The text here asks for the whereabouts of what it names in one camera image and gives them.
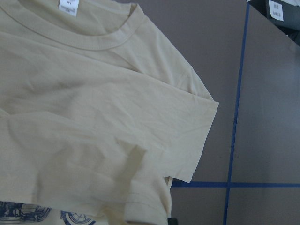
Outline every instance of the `neck label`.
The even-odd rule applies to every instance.
[[[76,16],[79,0],[60,0],[59,10]]]

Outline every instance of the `gray floor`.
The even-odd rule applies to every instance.
[[[136,2],[220,103],[193,182],[171,189],[172,216],[180,225],[299,225],[300,47],[251,6],[246,16],[244,0]]]

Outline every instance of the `crew neck collar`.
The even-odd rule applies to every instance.
[[[18,0],[0,0],[0,7],[28,29],[51,40],[84,50],[104,50],[123,44],[146,18],[142,9],[136,3],[122,4],[110,2],[109,0],[100,1],[99,3],[95,3],[95,0],[86,1],[90,1],[91,4],[101,4],[105,9],[112,11],[128,8],[132,12],[115,32],[101,36],[87,36],[65,30],[48,22],[25,8]]]

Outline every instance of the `printed graphic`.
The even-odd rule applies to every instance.
[[[40,222],[47,218],[51,208],[16,202],[0,202],[0,224]]]
[[[91,218],[79,213],[60,211],[60,218],[64,220],[66,225],[93,225],[95,223]]]

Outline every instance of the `blue tape line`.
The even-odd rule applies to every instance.
[[[174,181],[172,188],[300,188],[300,183],[242,183],[242,182],[205,182],[192,181],[186,183],[183,181]]]
[[[239,70],[238,87],[237,87],[237,94],[236,94],[236,100],[235,100],[235,111],[234,111],[234,121],[233,121],[233,129],[232,129],[232,141],[231,141],[231,150],[230,150],[230,161],[229,161],[229,170],[228,170],[228,181],[227,181],[226,199],[225,199],[225,207],[224,207],[223,225],[226,225],[226,223],[227,223],[227,212],[228,212],[229,195],[230,195],[230,182],[231,182],[231,176],[232,176],[232,171],[233,171],[235,134],[236,134],[236,125],[238,122],[238,112],[239,112],[239,102],[240,102],[240,86],[241,86],[241,79],[242,79],[243,66],[244,66],[244,54],[245,54],[245,46],[246,46],[248,18],[249,18],[249,3],[247,3],[247,7],[246,7],[246,18],[245,18],[245,25],[244,25],[242,50],[241,50],[241,54],[240,54],[240,70]]]
[[[300,188],[300,184],[284,183],[231,183],[231,188]]]
[[[173,188],[225,188],[227,187],[227,182],[192,181],[190,183],[186,183],[183,181],[174,181],[172,187]]]

